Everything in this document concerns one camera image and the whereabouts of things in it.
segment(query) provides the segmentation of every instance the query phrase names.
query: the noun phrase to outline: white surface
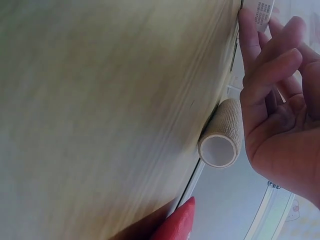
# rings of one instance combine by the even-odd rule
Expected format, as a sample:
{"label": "white surface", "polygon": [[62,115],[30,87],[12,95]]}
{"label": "white surface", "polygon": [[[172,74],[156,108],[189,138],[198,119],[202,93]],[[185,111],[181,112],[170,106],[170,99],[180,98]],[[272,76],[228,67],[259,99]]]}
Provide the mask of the white surface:
{"label": "white surface", "polygon": [[236,159],[236,146],[225,136],[211,135],[200,146],[201,159],[211,167],[225,168]]}
{"label": "white surface", "polygon": [[193,190],[196,208],[191,240],[242,240],[267,190],[268,181],[251,168],[244,144],[227,168],[205,165]]}

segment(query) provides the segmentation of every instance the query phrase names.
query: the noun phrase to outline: finger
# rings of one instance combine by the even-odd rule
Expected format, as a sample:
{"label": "finger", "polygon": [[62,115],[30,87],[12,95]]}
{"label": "finger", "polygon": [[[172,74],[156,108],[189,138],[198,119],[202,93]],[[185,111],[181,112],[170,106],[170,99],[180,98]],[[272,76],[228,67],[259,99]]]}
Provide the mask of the finger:
{"label": "finger", "polygon": [[288,101],[295,95],[302,94],[302,87],[294,76],[290,76],[276,84],[277,89],[283,98]]}
{"label": "finger", "polygon": [[252,75],[251,84],[244,86],[240,94],[245,136],[268,118],[265,98],[273,85],[290,77],[298,69],[301,61],[300,52],[292,49],[265,63]]}
{"label": "finger", "polygon": [[[267,45],[269,42],[269,38],[267,35],[263,32],[258,32],[258,37],[259,37],[259,45],[260,48],[263,50],[264,47]],[[268,115],[273,114],[278,105],[283,104],[284,101],[282,100],[282,97],[277,89],[277,87],[273,87],[272,91],[266,96],[265,98],[265,105],[267,108]]]}
{"label": "finger", "polygon": [[313,120],[320,120],[320,62],[305,66],[302,87],[308,115]]}
{"label": "finger", "polygon": [[[276,21],[278,21],[278,20],[276,20],[276,18],[273,18],[272,22],[269,23],[269,25],[273,25],[274,24],[273,22],[276,22]],[[280,27],[279,25],[277,25],[275,28],[274,28],[274,26],[270,26],[269,28],[270,28],[270,31],[271,31],[271,28],[272,28],[272,31],[274,31],[274,30],[276,31],[276,33],[273,32],[273,37],[276,37],[283,29],[283,26],[281,25],[281,27]],[[262,32],[259,32],[258,36],[259,36],[260,47],[261,47],[261,49],[263,49],[265,47],[265,45],[268,43],[269,38]],[[282,52],[280,52],[280,51],[279,52],[275,51],[273,57],[276,58],[277,56],[281,55],[281,53]],[[302,93],[302,87],[298,83],[298,81],[296,80],[296,78],[294,76],[290,76],[287,79],[284,79],[283,81],[278,82],[276,84],[276,87],[286,101],[288,101],[293,96]],[[276,96],[277,105],[280,105],[283,103],[282,98],[281,99],[280,98],[281,97],[278,93]]]}
{"label": "finger", "polygon": [[264,46],[263,51],[254,63],[252,72],[276,56],[299,47],[303,42],[305,30],[305,22],[300,17],[293,17],[280,33]]}
{"label": "finger", "polygon": [[[271,33],[272,37],[275,37],[281,32],[281,30],[284,28],[284,26],[276,18],[272,17],[269,22],[269,28],[270,28],[270,33]],[[297,49],[302,54],[302,58],[303,58],[302,64],[299,68],[299,71],[301,72],[301,74],[303,74],[303,71],[304,71],[306,65],[320,61],[320,55],[317,54],[315,51],[313,51],[304,42],[301,43],[301,45],[299,47],[297,47]]]}
{"label": "finger", "polygon": [[244,72],[247,74],[261,52],[255,16],[248,9],[239,11],[239,43],[242,53]]}
{"label": "finger", "polygon": [[260,32],[260,31],[258,32],[258,37],[259,37],[260,48],[263,49],[267,45],[270,39],[264,32]]}

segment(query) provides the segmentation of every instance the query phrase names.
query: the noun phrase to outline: palm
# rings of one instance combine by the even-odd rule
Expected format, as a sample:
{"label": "palm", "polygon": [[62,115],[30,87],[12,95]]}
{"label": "palm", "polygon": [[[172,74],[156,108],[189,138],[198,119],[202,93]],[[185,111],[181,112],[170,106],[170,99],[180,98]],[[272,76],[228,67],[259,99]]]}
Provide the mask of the palm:
{"label": "palm", "polygon": [[[306,109],[303,96],[294,96],[278,106],[274,113],[279,121],[276,130],[279,133],[265,139],[259,146],[247,145],[254,169],[290,191],[298,185],[305,189],[306,176],[311,177],[310,183],[320,180],[320,143],[315,140],[319,138],[320,129],[314,128],[315,123],[306,117]],[[248,138],[248,143],[255,142],[250,140],[250,135]]]}

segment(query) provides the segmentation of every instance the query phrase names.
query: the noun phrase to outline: wood grain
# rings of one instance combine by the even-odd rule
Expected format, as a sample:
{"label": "wood grain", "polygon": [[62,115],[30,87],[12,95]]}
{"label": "wood grain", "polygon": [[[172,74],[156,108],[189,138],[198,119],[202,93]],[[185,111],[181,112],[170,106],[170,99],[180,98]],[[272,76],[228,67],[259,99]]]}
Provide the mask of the wood grain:
{"label": "wood grain", "polygon": [[181,195],[240,0],[2,0],[0,235],[106,240]]}

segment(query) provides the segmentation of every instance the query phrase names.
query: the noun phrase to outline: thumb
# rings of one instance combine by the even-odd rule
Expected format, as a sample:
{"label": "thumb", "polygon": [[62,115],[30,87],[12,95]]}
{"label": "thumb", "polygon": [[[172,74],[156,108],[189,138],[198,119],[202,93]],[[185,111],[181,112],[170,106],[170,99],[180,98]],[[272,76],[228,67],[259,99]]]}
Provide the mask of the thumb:
{"label": "thumb", "polygon": [[302,74],[303,96],[307,112],[313,120],[320,120],[320,62],[309,63]]}

